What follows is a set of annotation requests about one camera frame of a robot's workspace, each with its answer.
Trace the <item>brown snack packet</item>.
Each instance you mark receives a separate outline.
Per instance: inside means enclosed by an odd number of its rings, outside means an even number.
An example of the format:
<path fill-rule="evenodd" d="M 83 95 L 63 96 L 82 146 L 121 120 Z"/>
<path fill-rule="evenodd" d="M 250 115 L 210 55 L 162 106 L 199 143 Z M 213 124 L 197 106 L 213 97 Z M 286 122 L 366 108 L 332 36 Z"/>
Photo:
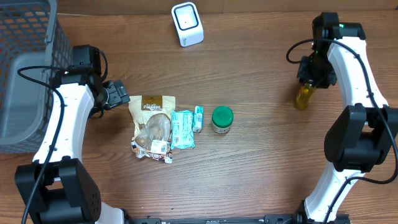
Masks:
<path fill-rule="evenodd" d="M 136 95 L 129 99 L 134 122 L 132 151 L 139 159 L 148 157 L 171 164 L 171 112 L 175 109 L 175 97 Z"/>

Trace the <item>teal tissue pack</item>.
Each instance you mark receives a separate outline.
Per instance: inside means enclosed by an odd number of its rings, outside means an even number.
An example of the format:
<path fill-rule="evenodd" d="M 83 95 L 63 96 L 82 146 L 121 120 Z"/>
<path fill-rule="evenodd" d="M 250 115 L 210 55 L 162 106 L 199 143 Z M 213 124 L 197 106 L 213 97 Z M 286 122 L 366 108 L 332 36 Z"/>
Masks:
<path fill-rule="evenodd" d="M 172 111 L 172 143 L 171 150 L 194 148 L 195 140 L 192 131 L 193 112 Z"/>

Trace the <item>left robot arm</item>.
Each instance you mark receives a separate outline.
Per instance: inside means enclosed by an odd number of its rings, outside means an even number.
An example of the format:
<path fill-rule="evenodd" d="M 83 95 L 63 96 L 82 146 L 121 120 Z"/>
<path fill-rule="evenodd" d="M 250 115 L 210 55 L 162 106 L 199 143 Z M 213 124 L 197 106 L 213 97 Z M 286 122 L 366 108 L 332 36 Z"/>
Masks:
<path fill-rule="evenodd" d="M 81 162 L 88 119 L 129 102 L 121 81 L 107 80 L 104 52 L 91 45 L 73 48 L 73 62 L 45 84 L 53 107 L 42 144 L 31 164 L 18 166 L 15 182 L 25 203 L 22 223 L 132 223 L 123 208 L 101 199 Z"/>

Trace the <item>green lid white jar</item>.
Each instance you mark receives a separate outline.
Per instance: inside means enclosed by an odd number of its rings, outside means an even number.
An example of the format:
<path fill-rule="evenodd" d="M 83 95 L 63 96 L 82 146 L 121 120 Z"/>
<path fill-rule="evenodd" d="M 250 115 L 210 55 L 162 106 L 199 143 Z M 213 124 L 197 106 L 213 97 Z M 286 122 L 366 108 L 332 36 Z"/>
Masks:
<path fill-rule="evenodd" d="M 219 106 L 212 113 L 211 127 L 216 133 L 224 134 L 230 130 L 233 120 L 233 110 L 227 106 Z"/>

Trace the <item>yellow liquid bottle silver cap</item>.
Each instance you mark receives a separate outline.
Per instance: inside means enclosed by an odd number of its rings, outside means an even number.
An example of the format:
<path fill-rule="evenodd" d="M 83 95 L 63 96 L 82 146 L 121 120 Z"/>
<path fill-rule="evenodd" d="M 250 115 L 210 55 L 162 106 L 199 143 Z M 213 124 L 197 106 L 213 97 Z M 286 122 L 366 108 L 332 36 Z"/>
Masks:
<path fill-rule="evenodd" d="M 295 107 L 299 110 L 305 110 L 309 106 L 316 88 L 309 83 L 302 85 L 295 99 Z"/>

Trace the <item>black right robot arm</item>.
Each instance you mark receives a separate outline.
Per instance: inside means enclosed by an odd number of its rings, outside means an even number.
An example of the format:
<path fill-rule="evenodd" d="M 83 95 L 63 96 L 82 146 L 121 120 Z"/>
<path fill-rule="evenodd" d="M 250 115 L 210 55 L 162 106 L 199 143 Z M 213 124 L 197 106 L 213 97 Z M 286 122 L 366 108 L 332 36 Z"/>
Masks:
<path fill-rule="evenodd" d="M 337 13 L 323 12 L 312 21 L 312 32 L 313 52 L 297 61 L 301 88 L 296 104 L 306 108 L 316 89 L 338 84 L 343 111 L 325 136 L 325 170 L 294 223 L 349 223 L 336 214 L 348 192 L 389 151 L 397 151 L 397 109 L 377 87 L 361 24 L 340 22 Z"/>

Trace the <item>small teal white box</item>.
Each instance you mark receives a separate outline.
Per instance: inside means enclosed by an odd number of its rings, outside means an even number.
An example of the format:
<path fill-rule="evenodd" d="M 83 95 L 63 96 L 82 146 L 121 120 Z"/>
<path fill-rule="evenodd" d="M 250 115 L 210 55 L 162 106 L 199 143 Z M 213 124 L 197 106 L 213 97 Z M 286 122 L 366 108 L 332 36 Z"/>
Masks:
<path fill-rule="evenodd" d="M 204 114 L 204 107 L 196 106 L 193 112 L 193 124 L 192 124 L 192 131 L 194 133 L 200 133 L 203 128 L 203 114 Z"/>

